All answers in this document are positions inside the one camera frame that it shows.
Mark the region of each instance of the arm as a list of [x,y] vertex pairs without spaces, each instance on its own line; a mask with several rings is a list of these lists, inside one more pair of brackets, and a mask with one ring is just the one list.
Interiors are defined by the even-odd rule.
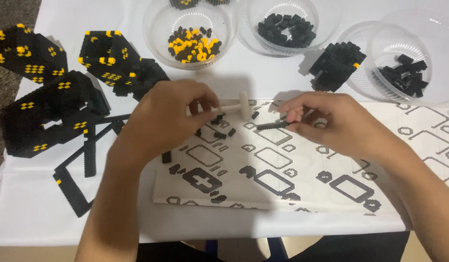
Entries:
[[[198,103],[204,109],[198,112]],[[189,106],[193,116],[186,116]],[[213,91],[192,80],[159,82],[140,101],[108,152],[105,173],[77,249],[76,262],[134,262],[137,197],[145,165],[180,146],[216,118]]]
[[[404,141],[344,94],[307,92],[283,104],[288,127],[343,155],[378,163],[391,176],[433,261],[449,262],[449,188]],[[326,128],[313,123],[327,120]]]

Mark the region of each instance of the hand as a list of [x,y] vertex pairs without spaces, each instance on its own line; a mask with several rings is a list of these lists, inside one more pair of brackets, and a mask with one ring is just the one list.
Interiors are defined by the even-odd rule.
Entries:
[[[303,118],[310,109],[315,111]],[[296,122],[289,131],[352,158],[377,160],[395,146],[407,146],[346,94],[306,92],[284,103],[278,112],[287,112],[287,122]],[[324,129],[313,126],[319,118],[327,120]]]
[[[198,103],[203,108],[198,113]],[[193,116],[186,116],[187,106]],[[216,118],[216,94],[194,80],[161,81],[135,108],[110,149],[111,160],[139,162],[142,168],[153,158],[180,146],[207,121]]]

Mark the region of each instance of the gray carpet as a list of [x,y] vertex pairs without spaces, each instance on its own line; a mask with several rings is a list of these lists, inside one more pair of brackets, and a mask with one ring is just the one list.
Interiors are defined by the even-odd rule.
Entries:
[[[41,0],[0,0],[0,30],[23,23],[35,27]],[[21,76],[0,67],[0,110],[16,98]],[[0,130],[0,165],[3,161],[4,142]]]

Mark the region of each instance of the left hand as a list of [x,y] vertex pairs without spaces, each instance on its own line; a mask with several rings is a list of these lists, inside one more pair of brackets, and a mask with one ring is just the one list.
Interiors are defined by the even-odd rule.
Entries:
[[[198,103],[203,108],[198,113]],[[192,116],[186,115],[187,106]],[[108,153],[108,162],[140,164],[170,151],[191,137],[206,122],[216,118],[216,94],[194,80],[161,81],[135,108]]]

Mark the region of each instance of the table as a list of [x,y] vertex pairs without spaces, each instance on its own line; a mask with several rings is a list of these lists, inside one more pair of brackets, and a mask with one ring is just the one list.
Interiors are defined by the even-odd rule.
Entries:
[[[88,30],[119,30],[142,57],[153,58],[144,43],[141,28],[143,15],[150,2],[42,0],[35,32],[51,36],[61,43],[68,53],[70,70],[86,72],[77,58],[84,32]],[[379,20],[388,13],[405,8],[425,8],[449,16],[449,0],[346,0],[346,20],[339,33],[361,21]],[[330,42],[336,41],[339,33]],[[292,90],[311,90],[311,77],[304,77],[297,72],[302,60],[303,56],[284,59],[259,56],[236,42],[219,63],[203,71],[162,67],[173,80],[195,78],[209,84],[222,99],[236,99],[239,90],[247,90],[251,99],[282,100],[291,98],[295,94]],[[274,64],[279,66],[262,66]],[[24,79],[17,98],[38,87]],[[116,97],[104,84],[101,84],[101,88],[111,106],[112,116],[130,113],[137,104],[133,98]],[[346,85],[339,92],[349,93],[358,101],[370,102]],[[99,146],[98,150],[106,152],[114,139],[115,136],[104,138],[103,146]],[[5,156],[6,161],[0,168],[0,246],[58,246],[76,245],[79,242],[87,215],[76,219],[72,210],[58,207],[62,203],[66,205],[66,202],[59,188],[53,186],[52,175],[54,168],[82,144],[83,138],[79,137],[65,145],[55,146],[48,151],[49,154],[42,153],[33,159]],[[101,154],[97,161],[98,170],[102,172],[105,155]],[[75,161],[75,170],[82,168],[77,163]],[[362,234],[410,228],[398,216],[388,219],[355,214],[153,204],[151,195],[155,167],[156,162],[148,164],[140,179],[141,242]],[[101,175],[85,180],[82,191],[88,199],[94,197],[100,180]]]

